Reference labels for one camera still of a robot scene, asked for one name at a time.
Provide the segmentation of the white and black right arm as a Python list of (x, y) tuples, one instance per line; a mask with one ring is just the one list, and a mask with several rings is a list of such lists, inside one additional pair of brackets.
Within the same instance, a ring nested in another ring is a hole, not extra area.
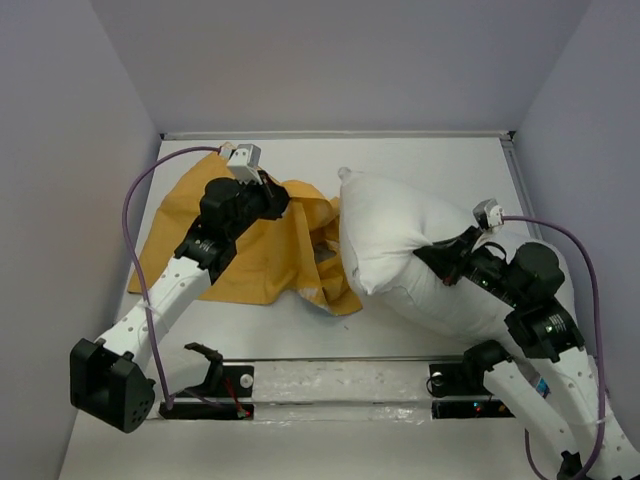
[(639, 453), (611, 410), (602, 370), (556, 297), (565, 281), (556, 253), (542, 243), (526, 242), (509, 256), (499, 244), (482, 242), (481, 234), (480, 228), (470, 227), (414, 253), (444, 285), (465, 278), (510, 307), (508, 333), (552, 398), (536, 392), (518, 371), (514, 356), (496, 340), (465, 351), (462, 384), (501, 400), (559, 459), (558, 478), (638, 478)]

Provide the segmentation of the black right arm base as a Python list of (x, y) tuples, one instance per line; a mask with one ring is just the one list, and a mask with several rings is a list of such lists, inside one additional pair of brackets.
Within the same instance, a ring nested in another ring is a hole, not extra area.
[(457, 360), (438, 361), (429, 365), (425, 381), (432, 398), (434, 420), (470, 420), (513, 418), (513, 413), (483, 384), (483, 367), (487, 362), (465, 352)]

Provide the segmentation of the white pillow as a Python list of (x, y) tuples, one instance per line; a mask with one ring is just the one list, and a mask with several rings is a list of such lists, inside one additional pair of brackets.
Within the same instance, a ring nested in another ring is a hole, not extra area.
[(385, 306), (467, 345), (497, 340), (524, 355), (508, 333), (505, 303), (466, 279), (445, 286), (414, 253), (475, 225), (470, 210), (388, 177), (346, 167), (338, 176), (342, 263), (364, 306)]

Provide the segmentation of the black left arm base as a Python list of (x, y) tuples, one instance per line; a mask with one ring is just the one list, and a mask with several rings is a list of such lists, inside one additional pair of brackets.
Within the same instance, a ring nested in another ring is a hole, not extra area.
[(228, 363), (218, 351), (191, 342), (165, 362), (173, 403), (157, 406), (167, 420), (249, 421), (254, 417), (255, 367)]

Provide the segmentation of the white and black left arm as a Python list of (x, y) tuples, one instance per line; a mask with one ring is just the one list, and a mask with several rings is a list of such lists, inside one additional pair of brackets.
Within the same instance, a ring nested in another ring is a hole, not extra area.
[(147, 418), (160, 394), (201, 395), (224, 382), (222, 355), (198, 342), (184, 346), (177, 372), (146, 376), (162, 338), (187, 308), (219, 280), (237, 254), (236, 242), (259, 220), (280, 219), (290, 201), (286, 189), (260, 171), (247, 181), (216, 178), (200, 200), (200, 213), (148, 293), (97, 340), (79, 340), (70, 353), (74, 407), (124, 433)]

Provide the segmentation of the yellow pillowcase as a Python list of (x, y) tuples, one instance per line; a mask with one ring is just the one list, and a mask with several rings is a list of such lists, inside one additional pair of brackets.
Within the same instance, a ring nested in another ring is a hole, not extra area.
[[(164, 197), (139, 255), (147, 283), (159, 279), (184, 239), (205, 185), (230, 174), (226, 159), (211, 153)], [(348, 284), (341, 257), (338, 198), (328, 199), (299, 180), (283, 185), (291, 197), (283, 218), (260, 220), (240, 237), (235, 258), (202, 300), (269, 305), (292, 291), (331, 315), (360, 311), (361, 301)]]

